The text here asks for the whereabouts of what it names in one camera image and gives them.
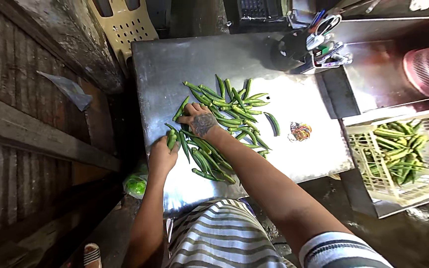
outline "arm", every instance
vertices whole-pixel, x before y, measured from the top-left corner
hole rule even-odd
[[[179,121],[189,124],[195,135],[220,150],[247,193],[284,234],[293,252],[299,253],[309,239],[323,232],[351,234],[300,186],[223,130],[206,107],[187,104],[185,110],[191,116],[182,116]]]
[[[140,267],[163,243],[163,187],[168,172],[175,166],[178,149],[179,143],[176,142],[170,152],[166,146],[166,136],[152,146],[148,160],[147,187],[132,225],[125,255],[126,267]]]

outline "hand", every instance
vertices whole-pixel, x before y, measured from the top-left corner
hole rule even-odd
[[[167,137],[163,136],[153,143],[148,159],[148,173],[164,179],[175,166],[178,150],[180,149],[180,142],[175,142],[173,149],[170,151],[166,145],[166,139]]]
[[[178,122],[190,125],[192,132],[200,138],[204,138],[213,127],[219,127],[215,116],[206,106],[200,106],[199,103],[188,103],[184,110],[190,116],[181,116],[178,118]]]

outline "pile of okra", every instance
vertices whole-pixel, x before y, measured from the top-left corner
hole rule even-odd
[[[216,75],[216,79],[218,80],[221,95],[202,84],[196,86],[186,81],[183,82],[183,84],[190,89],[191,93],[200,102],[201,106],[206,106],[210,109],[218,123],[227,128],[226,131],[231,135],[239,133],[236,136],[236,139],[239,141],[249,136],[251,144],[243,144],[252,149],[262,148],[262,150],[257,153],[266,158],[266,155],[269,154],[269,150],[271,150],[271,148],[269,148],[269,146],[267,146],[267,144],[261,139],[260,131],[254,124],[257,123],[254,115],[259,115],[263,112],[252,110],[252,108],[269,104],[269,102],[259,99],[260,97],[267,95],[267,93],[249,96],[251,91],[251,82],[253,81],[252,79],[248,79],[246,88],[239,91],[231,86],[229,79],[223,81],[218,75]],[[229,96],[229,101],[226,100],[226,93]],[[190,96],[187,96],[183,101],[173,117],[173,121],[183,114],[184,106],[188,103],[189,99]],[[274,125],[274,136],[278,136],[280,134],[280,130],[277,120],[270,113],[264,114]],[[235,180],[227,174],[227,172],[233,173],[233,168],[218,149],[206,140],[196,137],[189,130],[188,125],[181,124],[182,129],[179,131],[169,124],[165,125],[170,128],[167,139],[167,145],[170,150],[173,148],[175,141],[179,141],[186,157],[188,158],[188,162],[190,162],[191,155],[195,163],[201,169],[198,170],[193,168],[193,173],[212,181],[227,181],[231,184],[235,183]]]
[[[412,120],[406,124],[395,121],[379,125],[373,131],[376,140],[382,149],[387,168],[393,181],[398,185],[415,182],[417,172],[422,171],[425,161],[420,155],[428,141],[428,137],[418,134],[421,121],[414,124]],[[379,175],[377,165],[369,164],[373,175]]]

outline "forearm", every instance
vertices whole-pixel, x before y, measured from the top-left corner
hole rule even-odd
[[[163,242],[163,187],[166,176],[148,175],[147,187],[130,233],[126,263],[139,267]]]
[[[349,232],[301,187],[220,127],[205,138],[226,157],[247,193],[287,237],[294,252],[316,234]]]

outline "person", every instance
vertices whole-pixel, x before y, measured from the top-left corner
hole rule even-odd
[[[221,152],[303,267],[391,267],[300,186],[223,130],[207,107],[189,103],[184,110],[189,116],[178,122],[188,124],[196,136]],[[168,149],[166,136],[151,148],[148,183],[131,230],[127,267],[160,265],[150,259],[166,247],[163,188],[178,149],[179,143]],[[206,202],[176,219],[167,247],[171,257],[163,267],[286,267],[260,223],[237,200]]]

